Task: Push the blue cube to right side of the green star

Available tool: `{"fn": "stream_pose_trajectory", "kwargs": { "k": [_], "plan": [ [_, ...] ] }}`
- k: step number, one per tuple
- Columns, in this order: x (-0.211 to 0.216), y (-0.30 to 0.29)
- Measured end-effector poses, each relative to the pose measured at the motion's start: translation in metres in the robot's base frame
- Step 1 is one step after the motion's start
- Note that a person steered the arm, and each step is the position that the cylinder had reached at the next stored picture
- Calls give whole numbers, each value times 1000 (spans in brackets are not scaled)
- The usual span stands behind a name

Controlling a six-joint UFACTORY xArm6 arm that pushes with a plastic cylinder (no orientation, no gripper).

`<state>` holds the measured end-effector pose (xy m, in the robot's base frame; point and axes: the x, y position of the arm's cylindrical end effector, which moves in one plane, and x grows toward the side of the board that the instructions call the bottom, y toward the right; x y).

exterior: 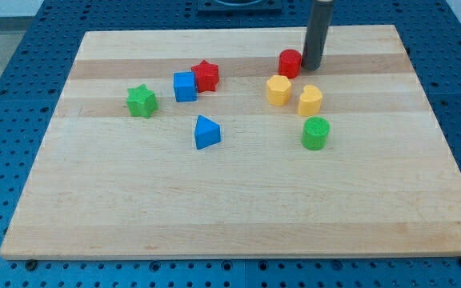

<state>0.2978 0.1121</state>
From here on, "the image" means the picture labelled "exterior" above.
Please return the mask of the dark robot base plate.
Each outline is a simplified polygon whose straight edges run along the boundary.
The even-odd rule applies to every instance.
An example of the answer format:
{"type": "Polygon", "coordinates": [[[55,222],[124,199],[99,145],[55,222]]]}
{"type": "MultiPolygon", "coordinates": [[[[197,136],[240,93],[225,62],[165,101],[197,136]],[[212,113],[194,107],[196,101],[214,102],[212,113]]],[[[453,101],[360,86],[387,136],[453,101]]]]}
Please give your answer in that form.
{"type": "Polygon", "coordinates": [[[280,11],[282,0],[195,0],[200,13],[280,11]]]}

